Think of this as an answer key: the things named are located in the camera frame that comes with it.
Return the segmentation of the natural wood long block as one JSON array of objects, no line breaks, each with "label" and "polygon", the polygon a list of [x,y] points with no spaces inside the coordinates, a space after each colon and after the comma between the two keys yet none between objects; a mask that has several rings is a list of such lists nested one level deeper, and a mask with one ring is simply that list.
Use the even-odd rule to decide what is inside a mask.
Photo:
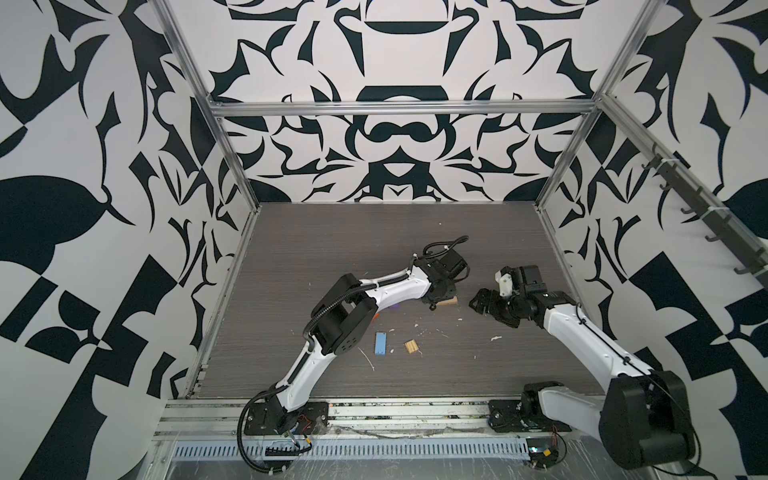
[{"label": "natural wood long block", "polygon": [[458,304],[458,298],[456,296],[453,296],[449,299],[441,300],[436,303],[436,306],[450,306],[450,305],[457,305]]}]

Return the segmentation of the light blue block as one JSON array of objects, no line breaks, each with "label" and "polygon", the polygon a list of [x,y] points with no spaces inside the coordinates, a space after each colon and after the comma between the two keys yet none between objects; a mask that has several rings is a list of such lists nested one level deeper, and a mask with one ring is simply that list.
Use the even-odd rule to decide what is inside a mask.
[{"label": "light blue block", "polygon": [[374,354],[376,356],[385,356],[387,351],[387,333],[377,332],[375,334]]}]

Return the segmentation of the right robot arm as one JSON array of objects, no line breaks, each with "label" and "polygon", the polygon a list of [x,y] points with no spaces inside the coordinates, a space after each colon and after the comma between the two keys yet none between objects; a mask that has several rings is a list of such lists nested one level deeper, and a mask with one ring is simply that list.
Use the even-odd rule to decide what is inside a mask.
[{"label": "right robot arm", "polygon": [[516,412],[494,407],[489,423],[497,431],[514,423],[546,428],[564,424],[598,440],[626,470],[657,468],[693,459],[700,445],[684,382],[656,369],[601,331],[578,302],[549,289],[536,266],[504,267],[496,289],[483,288],[470,300],[481,315],[517,328],[530,320],[559,340],[592,374],[601,399],[557,381],[524,387]]}]

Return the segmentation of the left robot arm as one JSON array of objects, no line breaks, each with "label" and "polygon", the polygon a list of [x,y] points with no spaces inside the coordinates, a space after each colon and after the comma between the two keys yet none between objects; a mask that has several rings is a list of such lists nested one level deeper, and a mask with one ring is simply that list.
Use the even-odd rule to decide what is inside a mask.
[{"label": "left robot arm", "polygon": [[407,268],[373,279],[340,277],[310,314],[304,346],[288,373],[265,398],[268,415],[285,427],[308,403],[316,383],[338,356],[355,349],[379,312],[418,300],[430,309],[456,295],[470,271],[452,244],[412,257]]}]

